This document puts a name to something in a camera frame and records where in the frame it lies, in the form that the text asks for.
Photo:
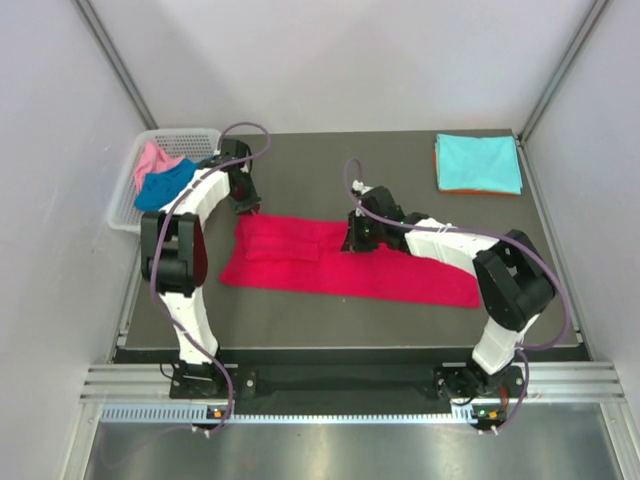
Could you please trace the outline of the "red t shirt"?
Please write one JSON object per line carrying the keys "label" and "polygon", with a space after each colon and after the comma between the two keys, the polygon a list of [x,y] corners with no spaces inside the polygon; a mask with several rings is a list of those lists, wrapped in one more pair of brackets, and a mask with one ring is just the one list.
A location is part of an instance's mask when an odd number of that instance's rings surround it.
{"label": "red t shirt", "polygon": [[228,286],[372,298],[476,309],[472,274],[386,246],[341,250],[345,222],[258,214],[242,217],[235,247],[219,275]]}

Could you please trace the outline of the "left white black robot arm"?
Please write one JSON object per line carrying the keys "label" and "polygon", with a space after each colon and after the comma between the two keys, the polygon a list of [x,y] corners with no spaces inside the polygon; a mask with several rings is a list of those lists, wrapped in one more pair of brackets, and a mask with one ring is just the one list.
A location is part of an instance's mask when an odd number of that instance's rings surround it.
{"label": "left white black robot arm", "polygon": [[226,200],[237,215],[259,211],[250,147],[223,139],[216,153],[199,162],[187,158],[161,173],[149,173],[135,206],[140,222],[141,274],[171,315],[179,341],[172,381],[216,396],[226,387],[225,370],[215,365],[219,343],[211,331],[203,286],[208,274],[204,226]]}

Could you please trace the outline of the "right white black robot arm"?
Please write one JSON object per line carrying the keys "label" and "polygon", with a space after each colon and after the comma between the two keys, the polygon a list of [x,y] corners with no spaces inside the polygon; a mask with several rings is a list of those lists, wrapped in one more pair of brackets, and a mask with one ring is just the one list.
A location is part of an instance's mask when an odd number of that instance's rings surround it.
{"label": "right white black robot arm", "polygon": [[511,230],[503,238],[458,233],[456,228],[420,213],[405,214],[390,191],[355,180],[350,194],[343,249],[369,253],[384,245],[406,255],[435,260],[477,281],[489,315],[470,360],[440,381],[441,394],[472,400],[499,389],[516,349],[556,295],[547,270],[535,259],[529,237]]}

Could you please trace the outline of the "white perforated plastic basket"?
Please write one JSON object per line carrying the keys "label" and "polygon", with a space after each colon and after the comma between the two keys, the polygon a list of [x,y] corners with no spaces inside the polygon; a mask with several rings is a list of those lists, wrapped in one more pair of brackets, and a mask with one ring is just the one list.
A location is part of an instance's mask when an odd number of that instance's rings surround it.
{"label": "white perforated plastic basket", "polygon": [[170,157],[185,156],[192,161],[212,157],[221,132],[211,128],[167,128],[140,133],[126,158],[107,214],[108,225],[116,231],[139,234],[142,212],[134,206],[137,196],[134,181],[139,158],[148,142]]}

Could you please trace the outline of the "pink t shirt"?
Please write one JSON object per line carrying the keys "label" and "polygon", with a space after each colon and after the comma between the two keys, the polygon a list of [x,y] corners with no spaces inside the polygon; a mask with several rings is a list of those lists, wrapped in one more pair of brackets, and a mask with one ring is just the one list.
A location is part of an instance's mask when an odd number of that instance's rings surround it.
{"label": "pink t shirt", "polygon": [[142,153],[134,170],[134,184],[139,193],[149,173],[162,173],[179,165],[185,156],[171,157],[160,146],[151,141],[144,144]]}

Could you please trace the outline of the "folded orange t shirt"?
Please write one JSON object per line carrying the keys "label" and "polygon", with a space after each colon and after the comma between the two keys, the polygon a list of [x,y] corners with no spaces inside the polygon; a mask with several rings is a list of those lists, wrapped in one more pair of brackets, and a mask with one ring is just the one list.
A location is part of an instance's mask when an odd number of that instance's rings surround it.
{"label": "folded orange t shirt", "polygon": [[505,192],[499,192],[499,191],[491,191],[491,190],[474,190],[474,189],[443,189],[440,186],[440,172],[439,172],[439,164],[438,164],[438,156],[437,156],[437,152],[433,151],[433,167],[434,167],[434,172],[435,172],[435,178],[436,178],[436,186],[438,188],[438,191],[443,193],[443,194],[455,194],[455,195],[488,195],[488,196],[504,196],[504,197],[516,197],[521,195],[521,193],[505,193]]}

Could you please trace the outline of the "folded light blue t shirt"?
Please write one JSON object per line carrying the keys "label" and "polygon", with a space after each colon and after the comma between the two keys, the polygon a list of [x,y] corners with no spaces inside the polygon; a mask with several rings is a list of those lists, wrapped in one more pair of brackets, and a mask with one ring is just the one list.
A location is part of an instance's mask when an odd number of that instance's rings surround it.
{"label": "folded light blue t shirt", "polygon": [[437,134],[435,170],[440,191],[520,195],[523,181],[512,136]]}

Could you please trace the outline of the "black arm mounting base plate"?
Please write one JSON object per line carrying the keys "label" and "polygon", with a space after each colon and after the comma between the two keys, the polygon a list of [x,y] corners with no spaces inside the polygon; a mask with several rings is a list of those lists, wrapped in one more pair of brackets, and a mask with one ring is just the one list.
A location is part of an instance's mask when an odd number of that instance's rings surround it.
{"label": "black arm mounting base plate", "polygon": [[228,370],[236,401],[273,399],[283,394],[316,392],[320,401],[333,394],[414,394],[426,401],[504,399],[522,392],[524,374],[517,366],[487,376],[476,367],[428,364],[396,365],[254,365]]}

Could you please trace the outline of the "left aluminium frame post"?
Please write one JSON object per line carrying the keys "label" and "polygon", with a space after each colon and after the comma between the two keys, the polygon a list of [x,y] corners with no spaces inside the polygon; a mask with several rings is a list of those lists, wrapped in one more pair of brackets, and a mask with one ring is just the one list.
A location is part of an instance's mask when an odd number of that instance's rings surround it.
{"label": "left aluminium frame post", "polygon": [[76,9],[81,20],[96,42],[141,123],[147,130],[157,129],[158,123],[156,119],[136,85],[129,68],[119,53],[99,13],[95,9],[93,2],[89,0],[71,0],[71,4]]}

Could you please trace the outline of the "aluminium frame post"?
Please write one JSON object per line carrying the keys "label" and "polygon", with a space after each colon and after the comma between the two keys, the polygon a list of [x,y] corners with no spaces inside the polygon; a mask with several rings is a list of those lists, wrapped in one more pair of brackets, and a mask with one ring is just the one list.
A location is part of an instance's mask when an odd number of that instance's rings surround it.
{"label": "aluminium frame post", "polygon": [[579,55],[585,48],[598,24],[611,6],[611,0],[594,0],[588,3],[586,13],[579,22],[578,28],[564,49],[558,64],[554,67],[541,95],[535,102],[521,131],[516,135],[520,145],[525,145],[541,122],[545,113],[558,94],[563,82],[573,68]]}
{"label": "aluminium frame post", "polygon": [[71,0],[71,4],[76,9],[81,20],[96,42],[141,123],[147,130],[157,129],[158,123],[156,119],[136,85],[129,68],[119,53],[99,13],[95,9],[93,2],[89,0]]}

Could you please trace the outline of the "right aluminium frame post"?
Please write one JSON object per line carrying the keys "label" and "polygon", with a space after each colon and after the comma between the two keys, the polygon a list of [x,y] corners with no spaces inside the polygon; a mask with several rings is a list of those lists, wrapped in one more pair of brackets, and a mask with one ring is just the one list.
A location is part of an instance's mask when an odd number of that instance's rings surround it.
{"label": "right aluminium frame post", "polygon": [[611,6],[611,0],[594,0],[588,3],[586,13],[579,22],[578,28],[564,49],[558,64],[554,67],[541,95],[535,102],[521,131],[516,135],[520,145],[525,145],[541,122],[545,113],[558,94],[563,82],[573,68],[579,55],[585,48],[598,24]]}

